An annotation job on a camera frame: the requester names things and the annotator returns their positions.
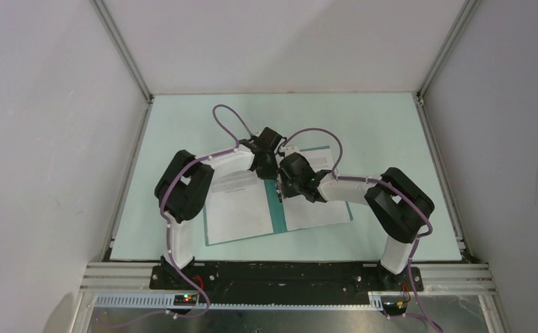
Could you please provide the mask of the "printed white paper sheet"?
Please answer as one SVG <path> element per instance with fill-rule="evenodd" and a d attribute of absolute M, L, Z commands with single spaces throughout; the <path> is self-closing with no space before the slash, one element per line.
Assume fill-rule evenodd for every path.
<path fill-rule="evenodd" d="M 212 181 L 205 203 L 206 245 L 274 232 L 264 181 L 238 171 Z"/>

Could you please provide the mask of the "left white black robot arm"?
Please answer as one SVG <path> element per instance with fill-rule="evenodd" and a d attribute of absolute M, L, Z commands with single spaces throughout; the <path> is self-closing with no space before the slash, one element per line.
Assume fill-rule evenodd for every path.
<path fill-rule="evenodd" d="M 285 137 L 266 127 L 260 134 L 239 139 L 235 147 L 195 156 L 178 151 L 155 186 L 160 214 L 166 220 L 165 260 L 170 266 L 167 280 L 185 289 L 194 279 L 188 266 L 194 260 L 189 221 L 204 208 L 212 181 L 234 172 L 252 171 L 256 176 L 274 180 L 277 176 L 278 146 Z"/>

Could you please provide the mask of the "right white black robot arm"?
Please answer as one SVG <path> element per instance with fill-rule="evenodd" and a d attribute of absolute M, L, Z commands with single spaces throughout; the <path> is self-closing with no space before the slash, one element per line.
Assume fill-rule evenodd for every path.
<path fill-rule="evenodd" d="M 378 261 L 378 281 L 388 290 L 406 280 L 420 238 L 432 234 L 430 215 L 435 204 L 406 174 L 388 168 L 379 178 L 338 175 L 333 170 L 315 171 L 306 157 L 290 153 L 279 163 L 281 198 L 302 196 L 311 203 L 347 202 L 367 205 L 387 240 Z"/>

